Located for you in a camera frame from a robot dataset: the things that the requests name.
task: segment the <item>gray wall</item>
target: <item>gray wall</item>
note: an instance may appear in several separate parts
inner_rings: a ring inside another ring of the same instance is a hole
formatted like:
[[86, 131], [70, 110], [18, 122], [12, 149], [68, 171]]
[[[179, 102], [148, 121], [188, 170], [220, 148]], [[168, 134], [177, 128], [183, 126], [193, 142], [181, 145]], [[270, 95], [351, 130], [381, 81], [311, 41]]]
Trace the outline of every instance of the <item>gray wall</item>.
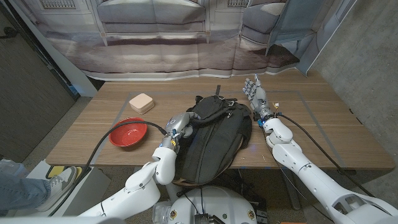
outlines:
[[[311, 69], [321, 73], [397, 163], [398, 1], [358, 0]], [[356, 178], [398, 208], [398, 169], [372, 178], [359, 172]]]

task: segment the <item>sneaker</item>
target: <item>sneaker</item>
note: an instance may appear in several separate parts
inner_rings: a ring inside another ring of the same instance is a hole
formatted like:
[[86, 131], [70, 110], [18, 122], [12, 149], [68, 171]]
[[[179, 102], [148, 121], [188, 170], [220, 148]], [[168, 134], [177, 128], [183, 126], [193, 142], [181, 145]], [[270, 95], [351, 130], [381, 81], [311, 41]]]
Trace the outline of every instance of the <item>sneaker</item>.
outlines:
[[45, 212], [50, 209], [55, 202], [65, 193], [73, 184], [76, 179], [77, 169], [76, 167], [68, 167], [60, 175], [55, 175], [51, 178], [51, 193], [50, 197], [40, 206], [36, 208], [39, 212]]

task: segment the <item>printed backdrop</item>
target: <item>printed backdrop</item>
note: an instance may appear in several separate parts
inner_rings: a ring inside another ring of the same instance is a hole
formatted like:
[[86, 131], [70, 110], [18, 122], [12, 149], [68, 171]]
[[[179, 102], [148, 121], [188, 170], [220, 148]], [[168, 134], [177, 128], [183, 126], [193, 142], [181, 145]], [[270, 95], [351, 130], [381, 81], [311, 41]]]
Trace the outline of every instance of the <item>printed backdrop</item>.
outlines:
[[14, 1], [59, 52], [102, 80], [230, 77], [308, 64], [326, 42], [319, 32], [344, 2]]

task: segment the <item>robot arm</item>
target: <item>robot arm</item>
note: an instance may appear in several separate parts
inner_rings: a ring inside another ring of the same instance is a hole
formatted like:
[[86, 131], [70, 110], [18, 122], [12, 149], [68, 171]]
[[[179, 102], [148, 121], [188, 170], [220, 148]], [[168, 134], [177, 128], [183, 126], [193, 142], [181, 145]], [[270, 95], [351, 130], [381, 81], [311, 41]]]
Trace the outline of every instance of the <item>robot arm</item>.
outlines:
[[173, 181], [178, 140], [191, 135], [192, 127], [188, 125], [189, 121], [197, 118], [199, 116], [194, 112], [181, 113], [171, 118], [165, 129], [167, 135], [152, 155], [155, 162], [145, 164], [141, 170], [127, 179], [123, 189], [80, 216], [126, 219], [151, 208], [160, 199], [160, 192], [154, 179], [162, 185]]
[[269, 134], [266, 141], [275, 160], [300, 178], [335, 223], [382, 223], [398, 216], [398, 210], [387, 202], [343, 188], [313, 164], [293, 140], [291, 130], [272, 115], [257, 75], [256, 83], [246, 79], [243, 91], [260, 115], [260, 126]]

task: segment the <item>person's leg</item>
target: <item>person's leg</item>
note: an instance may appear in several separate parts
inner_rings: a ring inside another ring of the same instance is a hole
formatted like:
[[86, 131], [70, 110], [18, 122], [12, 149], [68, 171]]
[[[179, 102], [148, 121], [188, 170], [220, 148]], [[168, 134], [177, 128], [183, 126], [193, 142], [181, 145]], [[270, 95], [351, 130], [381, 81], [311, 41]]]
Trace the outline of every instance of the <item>person's leg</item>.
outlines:
[[50, 193], [47, 180], [21, 179], [0, 172], [0, 210], [36, 208], [50, 197]]

